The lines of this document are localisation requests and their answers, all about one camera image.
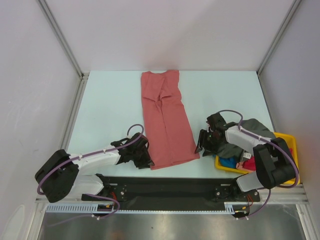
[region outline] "white tag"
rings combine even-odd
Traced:
[[[251,153],[245,152],[245,153],[243,154],[243,157],[246,158],[246,159],[250,159],[250,158],[251,158]]]

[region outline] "gray floor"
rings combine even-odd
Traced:
[[[97,221],[46,213],[38,240],[304,240],[295,205],[268,205],[249,220],[231,215],[116,214]]]

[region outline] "gray wall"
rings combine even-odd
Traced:
[[[279,132],[297,140],[300,175],[320,225],[320,1],[305,0],[261,75]]]
[[[59,147],[79,79],[36,0],[0,5],[0,236],[24,205],[22,236],[37,195],[34,175]]]

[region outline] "blue cloth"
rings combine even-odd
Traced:
[[[236,165],[237,165],[237,161],[234,157],[231,157],[231,158],[221,158],[220,157],[219,161],[220,161],[221,165],[226,168],[235,169]]]

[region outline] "yellow plastic crate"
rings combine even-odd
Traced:
[[[299,169],[296,138],[294,136],[292,136],[292,135],[288,135],[288,134],[284,134],[284,133],[278,133],[278,132],[275,132],[274,135],[277,138],[284,139],[286,144],[288,145],[289,149],[292,149],[293,160],[294,160],[294,162],[296,164],[296,167]],[[239,170],[239,169],[236,169],[236,168],[230,168],[230,167],[222,166],[220,161],[219,161],[219,157],[217,155],[215,156],[215,167],[217,169],[220,169],[220,170],[225,170],[225,171],[229,171],[229,172],[235,172],[235,173],[238,173],[238,174],[247,174],[248,173],[247,171]],[[295,183],[295,179],[294,178],[292,180],[289,180],[289,181],[285,182],[285,184],[291,184],[291,185],[294,184],[294,183]]]

